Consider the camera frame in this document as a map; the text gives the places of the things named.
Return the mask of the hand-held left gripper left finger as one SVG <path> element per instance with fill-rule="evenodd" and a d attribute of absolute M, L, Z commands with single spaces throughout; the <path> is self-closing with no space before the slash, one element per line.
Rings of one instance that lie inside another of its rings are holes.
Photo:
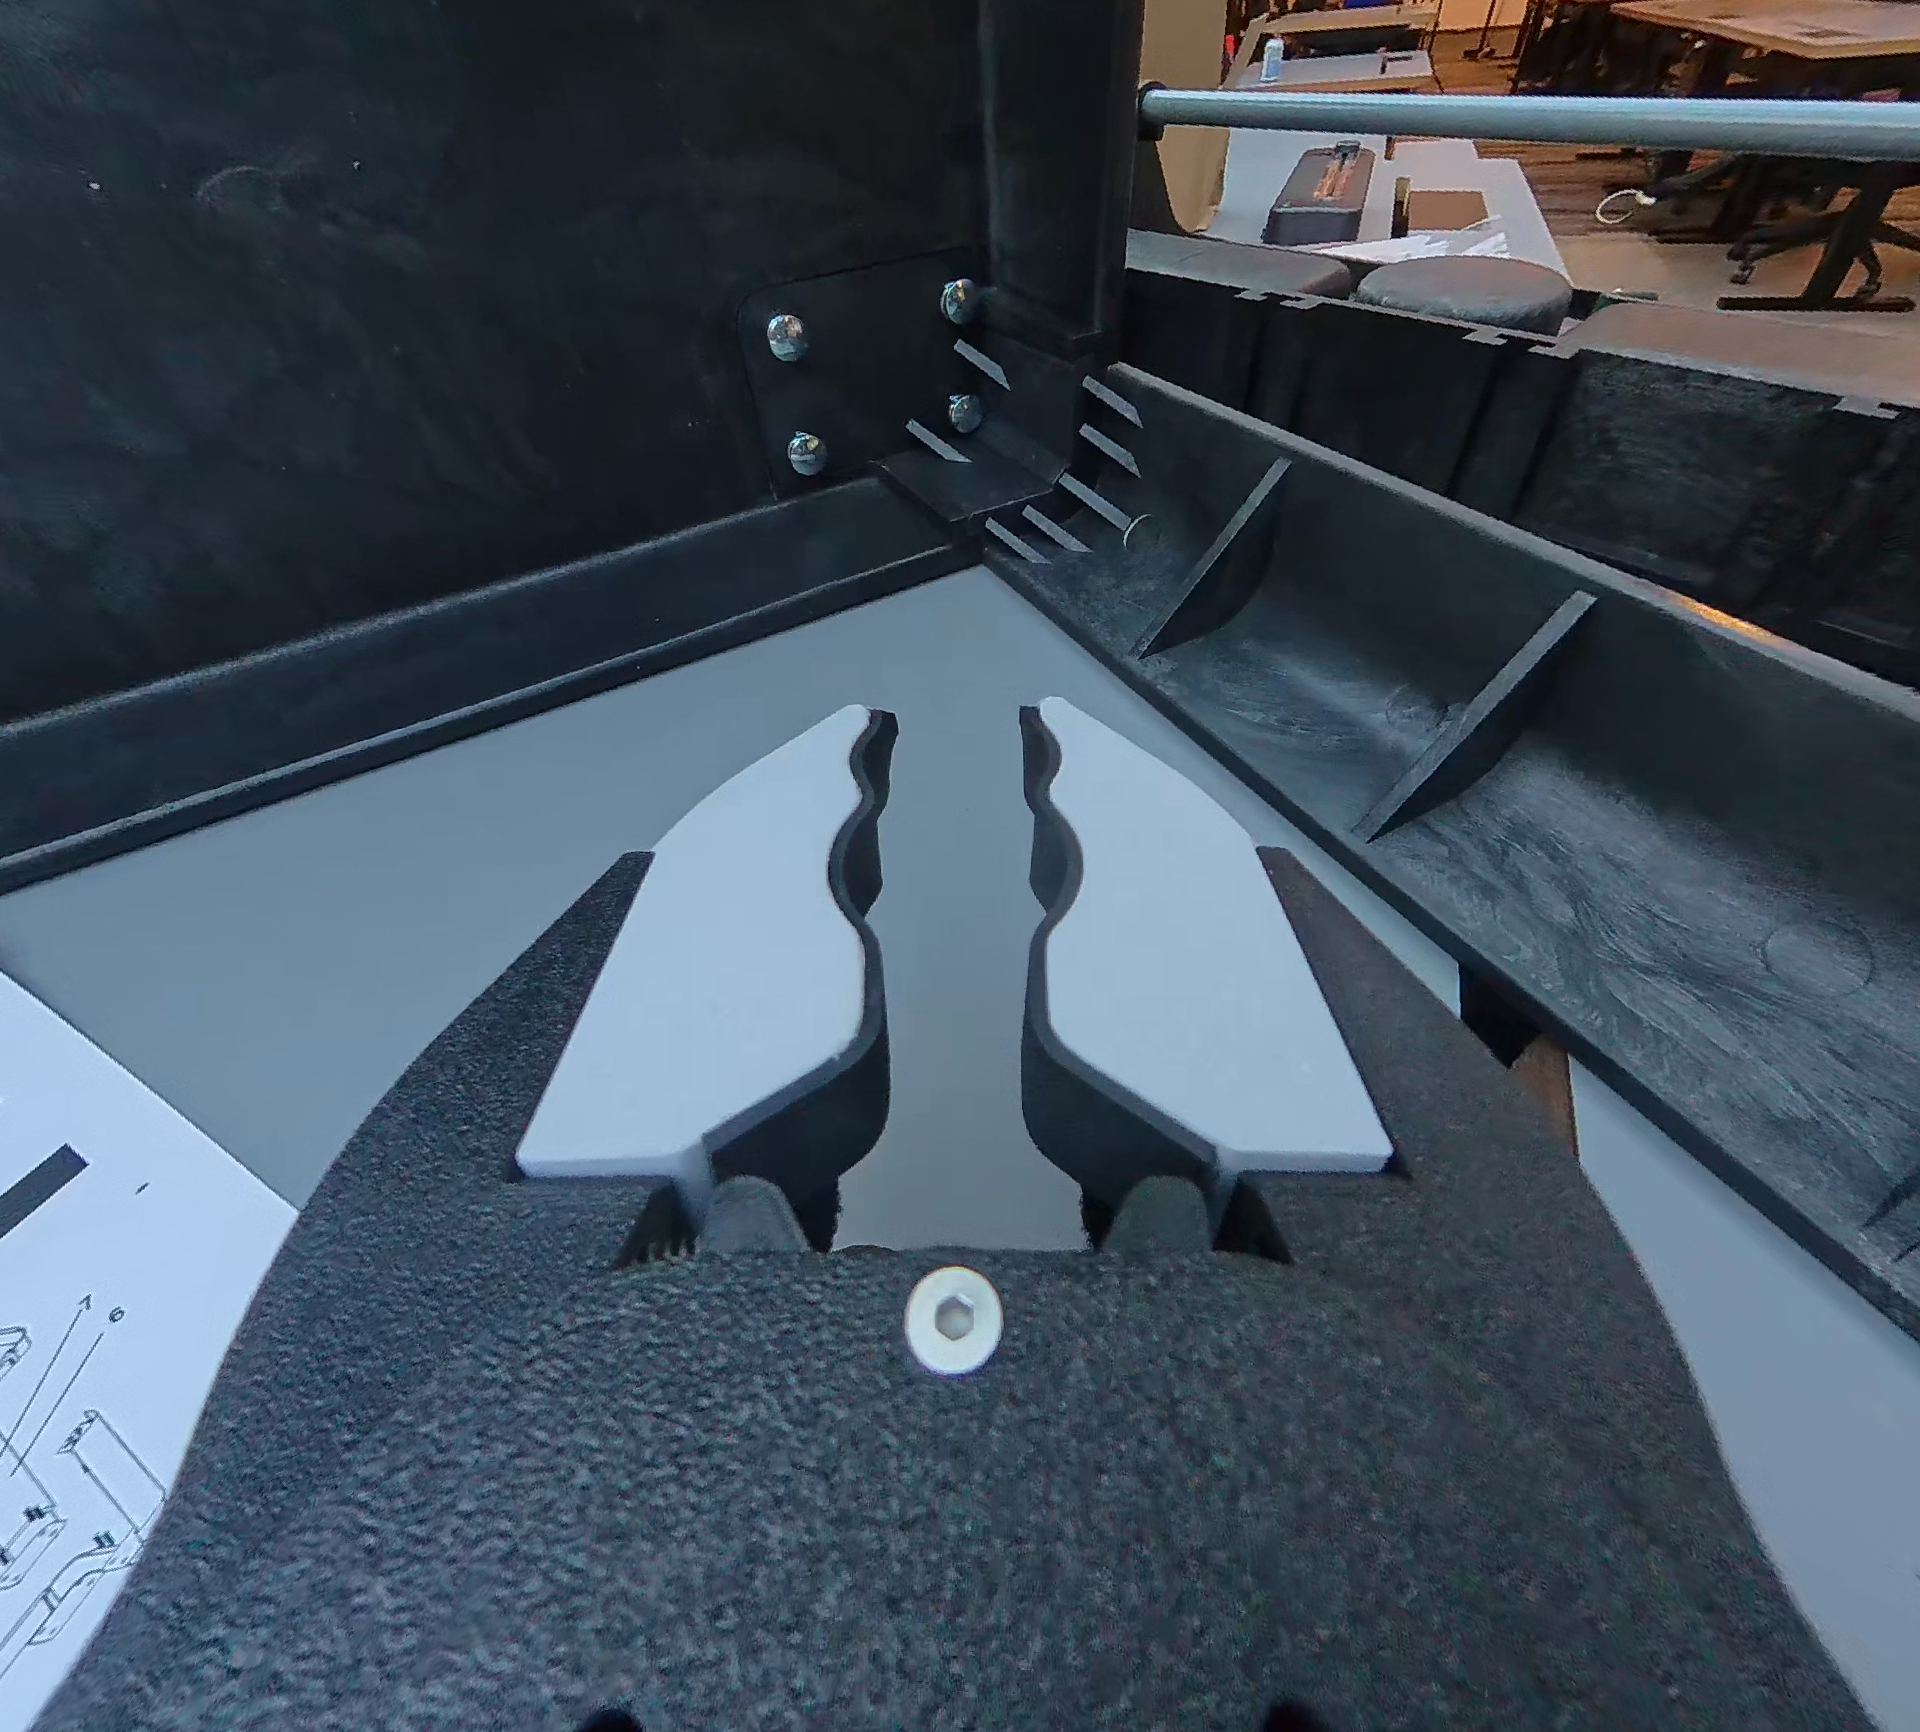
<path fill-rule="evenodd" d="M 847 703 L 661 835 L 515 1152 L 529 1179 L 661 1178 L 708 1231 L 781 1193 L 832 1248 L 890 1115 L 878 823 L 901 724 Z"/>

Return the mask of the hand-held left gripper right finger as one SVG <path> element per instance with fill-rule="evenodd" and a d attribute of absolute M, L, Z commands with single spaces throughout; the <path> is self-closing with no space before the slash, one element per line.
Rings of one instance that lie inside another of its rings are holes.
<path fill-rule="evenodd" d="M 1188 1215 L 1226 1253 L 1296 1249 L 1304 1187 L 1401 1164 L 1396 1092 L 1345 948 L 1312 939 L 1281 855 L 1201 783 L 1062 695 L 1021 709 L 1041 905 L 1021 1109 L 1097 1244 Z"/>

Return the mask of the long wooden office desk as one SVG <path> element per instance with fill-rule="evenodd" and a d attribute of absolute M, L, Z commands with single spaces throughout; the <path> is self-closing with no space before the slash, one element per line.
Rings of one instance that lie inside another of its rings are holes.
<path fill-rule="evenodd" d="M 1669 98 L 1753 96 L 1917 103 L 1917 4 L 1882 0 L 1656 0 L 1614 9 L 1621 24 L 1699 51 L 1694 75 Z M 1735 244 L 1761 225 L 1836 210 L 1842 159 L 1645 149 L 1640 188 L 1665 237 Z M 1814 242 L 1765 257 L 1733 293 L 1793 295 L 1812 275 Z"/>

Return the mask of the brown wooden piece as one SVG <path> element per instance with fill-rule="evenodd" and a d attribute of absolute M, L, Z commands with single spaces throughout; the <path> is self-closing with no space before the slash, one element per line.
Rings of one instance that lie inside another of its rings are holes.
<path fill-rule="evenodd" d="M 1529 1098 L 1557 1141 L 1579 1157 L 1579 1120 L 1568 1047 L 1546 1032 L 1537 1032 L 1506 1066 L 1506 1074 Z"/>

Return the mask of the white instruction sheet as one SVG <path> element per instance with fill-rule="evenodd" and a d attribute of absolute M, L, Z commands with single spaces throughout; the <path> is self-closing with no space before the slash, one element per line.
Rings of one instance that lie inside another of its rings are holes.
<path fill-rule="evenodd" d="M 296 1210 L 2 978 L 2 1725 L 120 1598 Z"/>

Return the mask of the grey round pad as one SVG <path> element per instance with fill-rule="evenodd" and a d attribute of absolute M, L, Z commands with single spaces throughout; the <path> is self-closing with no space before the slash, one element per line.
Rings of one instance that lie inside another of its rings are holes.
<path fill-rule="evenodd" d="M 1244 293 L 1345 300 L 1354 288 L 1354 273 L 1343 256 L 1142 227 L 1127 232 L 1127 268 Z"/>
<path fill-rule="evenodd" d="M 1360 275 L 1354 303 L 1460 325 L 1559 336 L 1572 313 L 1572 281 L 1513 256 L 1410 256 Z"/>

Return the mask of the black long case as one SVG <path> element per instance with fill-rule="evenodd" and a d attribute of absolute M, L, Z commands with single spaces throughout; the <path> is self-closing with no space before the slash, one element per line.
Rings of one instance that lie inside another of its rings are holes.
<path fill-rule="evenodd" d="M 1359 139 L 1308 148 L 1273 199 L 1261 239 L 1291 249 L 1354 242 L 1375 167 L 1375 149 Z"/>

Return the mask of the white paper sheets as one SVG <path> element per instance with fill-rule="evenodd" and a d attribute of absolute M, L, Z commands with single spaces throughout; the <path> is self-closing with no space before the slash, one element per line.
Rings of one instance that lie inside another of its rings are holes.
<path fill-rule="evenodd" d="M 1390 232 L 1399 253 L 1427 257 L 1506 257 L 1562 273 L 1559 242 L 1526 183 L 1509 163 L 1441 181 L 1407 176 L 1396 183 Z"/>

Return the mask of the grey metal rod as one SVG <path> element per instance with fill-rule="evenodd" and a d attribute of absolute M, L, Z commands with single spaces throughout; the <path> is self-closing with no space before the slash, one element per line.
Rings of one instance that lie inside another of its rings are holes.
<path fill-rule="evenodd" d="M 1867 163 L 1919 162 L 1919 105 L 1755 96 L 1492 96 L 1146 85 L 1141 130 L 1622 144 Z"/>

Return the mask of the small grey table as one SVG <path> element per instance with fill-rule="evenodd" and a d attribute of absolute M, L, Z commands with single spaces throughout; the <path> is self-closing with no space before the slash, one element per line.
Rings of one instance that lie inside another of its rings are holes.
<path fill-rule="evenodd" d="M 1221 80 L 1224 89 L 1435 89 L 1427 4 L 1254 17 Z"/>

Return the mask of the black office chair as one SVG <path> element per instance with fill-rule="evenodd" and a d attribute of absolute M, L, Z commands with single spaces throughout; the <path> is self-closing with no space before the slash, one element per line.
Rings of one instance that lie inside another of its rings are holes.
<path fill-rule="evenodd" d="M 1723 293 L 1723 311 L 1759 313 L 1910 313 L 1910 295 L 1885 293 L 1882 248 L 1919 252 L 1919 237 L 1885 217 L 1888 203 L 1919 183 L 1917 159 L 1842 159 L 1838 207 L 1774 219 L 1745 233 L 1728 252 L 1736 284 L 1751 284 L 1761 262 L 1814 242 L 1811 278 L 1790 295 Z"/>

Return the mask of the black metal corner bracket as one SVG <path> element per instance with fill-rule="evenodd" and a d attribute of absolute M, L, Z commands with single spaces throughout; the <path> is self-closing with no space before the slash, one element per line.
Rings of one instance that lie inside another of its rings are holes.
<path fill-rule="evenodd" d="M 886 253 L 749 293 L 737 337 L 774 478 L 877 478 L 952 544 L 1028 567 L 1158 526 L 1098 330 L 999 289 L 969 248 Z M 1102 421 L 1105 402 L 1119 419 Z"/>

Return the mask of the black square cart post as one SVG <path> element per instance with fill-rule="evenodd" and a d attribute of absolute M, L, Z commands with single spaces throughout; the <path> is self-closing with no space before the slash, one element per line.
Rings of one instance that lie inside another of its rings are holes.
<path fill-rule="evenodd" d="M 1059 360 L 1119 334 L 1144 0 L 978 0 L 988 322 Z"/>

